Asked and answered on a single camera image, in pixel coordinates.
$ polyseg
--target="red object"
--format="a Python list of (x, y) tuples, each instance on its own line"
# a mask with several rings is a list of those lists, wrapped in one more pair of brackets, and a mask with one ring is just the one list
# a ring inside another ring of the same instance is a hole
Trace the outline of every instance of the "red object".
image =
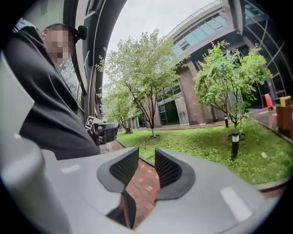
[(266, 106), (267, 106), (268, 110), (272, 110), (273, 109), (273, 102), (271, 100), (271, 96), (268, 93), (265, 94), (265, 100), (266, 100)]

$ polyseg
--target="cloudy sky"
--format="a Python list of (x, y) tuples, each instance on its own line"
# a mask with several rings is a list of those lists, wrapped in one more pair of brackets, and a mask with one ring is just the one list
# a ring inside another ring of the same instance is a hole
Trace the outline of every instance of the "cloudy sky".
[[(127, 0), (114, 26), (107, 51), (117, 49), (120, 39), (139, 39), (142, 32), (158, 28), (167, 35), (189, 15), (214, 0)], [(108, 81), (104, 73), (103, 83)]]

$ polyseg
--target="man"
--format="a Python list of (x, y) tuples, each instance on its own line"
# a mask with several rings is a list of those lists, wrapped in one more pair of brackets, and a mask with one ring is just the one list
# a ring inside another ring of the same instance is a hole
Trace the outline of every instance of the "man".
[(73, 52), (79, 32), (54, 24), (39, 35), (34, 26), (25, 23), (21, 28), (16, 25), (16, 31), (4, 53), (13, 73), (35, 101), (20, 135), (41, 149), (53, 151), (58, 160), (100, 154), (78, 119), (77, 103), (56, 68)]

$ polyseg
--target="grass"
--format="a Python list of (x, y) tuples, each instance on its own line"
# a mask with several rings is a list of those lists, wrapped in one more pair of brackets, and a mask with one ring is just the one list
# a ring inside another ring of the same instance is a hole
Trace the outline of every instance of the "grass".
[(237, 159), (231, 161), (227, 135), (232, 130), (232, 126), (219, 126), (156, 131), (157, 138), (150, 138), (151, 131), (133, 131), (118, 134), (117, 140), (126, 147), (139, 147), (140, 157), (151, 162), (155, 161), (155, 148), (169, 149), (220, 163), (254, 185), (293, 175), (293, 146), (255, 121), (243, 123), (246, 139), (240, 142)]

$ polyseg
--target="bollard light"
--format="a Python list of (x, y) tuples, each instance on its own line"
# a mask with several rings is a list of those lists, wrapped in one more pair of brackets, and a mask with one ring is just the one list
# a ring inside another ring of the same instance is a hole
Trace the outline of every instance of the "bollard light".
[(228, 116), (227, 115), (225, 116), (225, 124), (226, 124), (226, 128), (228, 128), (229, 124), (228, 124)]
[(239, 131), (235, 130), (232, 132), (232, 152), (231, 160), (235, 160), (239, 149)]

